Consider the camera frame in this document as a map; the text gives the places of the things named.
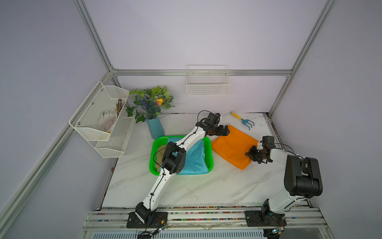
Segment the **orange pants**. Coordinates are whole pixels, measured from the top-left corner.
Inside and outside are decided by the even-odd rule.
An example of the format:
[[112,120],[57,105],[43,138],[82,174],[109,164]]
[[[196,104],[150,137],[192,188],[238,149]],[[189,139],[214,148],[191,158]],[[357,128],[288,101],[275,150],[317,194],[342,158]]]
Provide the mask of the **orange pants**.
[[252,146],[257,146],[259,141],[229,125],[228,136],[219,136],[211,143],[212,150],[223,159],[244,170],[252,160],[245,155]]

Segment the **green plastic basket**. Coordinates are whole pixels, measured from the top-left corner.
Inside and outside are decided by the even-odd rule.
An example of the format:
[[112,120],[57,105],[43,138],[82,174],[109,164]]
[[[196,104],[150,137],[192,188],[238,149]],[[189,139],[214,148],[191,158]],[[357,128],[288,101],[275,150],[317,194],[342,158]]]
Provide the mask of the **green plastic basket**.
[[[153,142],[152,150],[151,150],[151,156],[150,156],[150,163],[149,163],[149,170],[153,175],[158,176],[160,174],[160,172],[157,171],[157,169],[154,166],[155,155],[158,152],[159,147],[161,145],[167,145],[169,141],[176,142],[176,141],[182,139],[183,137],[184,137],[184,135],[162,136],[162,137],[157,138]],[[206,154],[205,163],[209,169],[209,172],[211,172],[211,170],[213,169],[213,166],[214,166],[211,141],[207,137],[205,137],[203,140],[204,140],[205,154]]]

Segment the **teal pants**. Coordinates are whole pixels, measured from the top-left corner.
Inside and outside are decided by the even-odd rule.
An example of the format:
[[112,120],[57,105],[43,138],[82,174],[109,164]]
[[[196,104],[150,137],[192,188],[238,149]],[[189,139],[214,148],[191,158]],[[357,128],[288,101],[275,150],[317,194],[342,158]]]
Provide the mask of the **teal pants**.
[[179,175],[207,174],[209,169],[205,163],[205,145],[201,139],[187,151],[186,162]]

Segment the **beige pants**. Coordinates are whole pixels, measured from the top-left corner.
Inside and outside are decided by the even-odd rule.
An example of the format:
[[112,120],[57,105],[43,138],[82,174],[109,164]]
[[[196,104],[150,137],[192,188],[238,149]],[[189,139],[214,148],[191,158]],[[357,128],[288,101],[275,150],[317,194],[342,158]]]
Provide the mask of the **beige pants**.
[[157,171],[160,171],[160,169],[161,169],[162,162],[163,162],[163,156],[164,156],[166,147],[167,147],[166,145],[161,145],[158,149],[158,152],[155,155],[154,166],[157,169]]

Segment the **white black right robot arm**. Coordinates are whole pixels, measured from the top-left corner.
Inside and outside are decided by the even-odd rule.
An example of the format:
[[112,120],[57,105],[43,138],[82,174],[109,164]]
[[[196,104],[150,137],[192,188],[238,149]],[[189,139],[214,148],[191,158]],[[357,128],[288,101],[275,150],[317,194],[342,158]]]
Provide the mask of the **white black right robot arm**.
[[282,217],[294,205],[320,196],[323,192],[318,160],[277,147],[272,136],[264,136],[245,155],[258,164],[276,161],[285,167],[284,187],[276,196],[263,203],[262,218]]

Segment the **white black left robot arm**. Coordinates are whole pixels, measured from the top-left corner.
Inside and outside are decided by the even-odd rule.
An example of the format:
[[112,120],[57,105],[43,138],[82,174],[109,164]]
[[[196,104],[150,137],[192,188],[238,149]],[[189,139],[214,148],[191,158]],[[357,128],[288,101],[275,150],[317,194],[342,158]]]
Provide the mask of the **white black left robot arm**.
[[169,142],[165,148],[160,165],[160,175],[148,195],[135,207],[136,217],[144,224],[153,218],[167,183],[179,174],[186,165],[188,150],[206,136],[228,136],[227,125],[220,125],[221,115],[209,112],[209,115],[199,120],[190,133],[176,142]]

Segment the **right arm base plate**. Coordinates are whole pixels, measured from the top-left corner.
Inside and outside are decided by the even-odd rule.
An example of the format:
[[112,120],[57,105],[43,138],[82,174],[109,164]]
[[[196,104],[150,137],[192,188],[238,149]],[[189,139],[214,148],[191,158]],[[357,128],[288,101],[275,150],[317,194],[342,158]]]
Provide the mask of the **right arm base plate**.
[[248,227],[284,227],[286,225],[285,214],[261,211],[245,211],[244,214]]

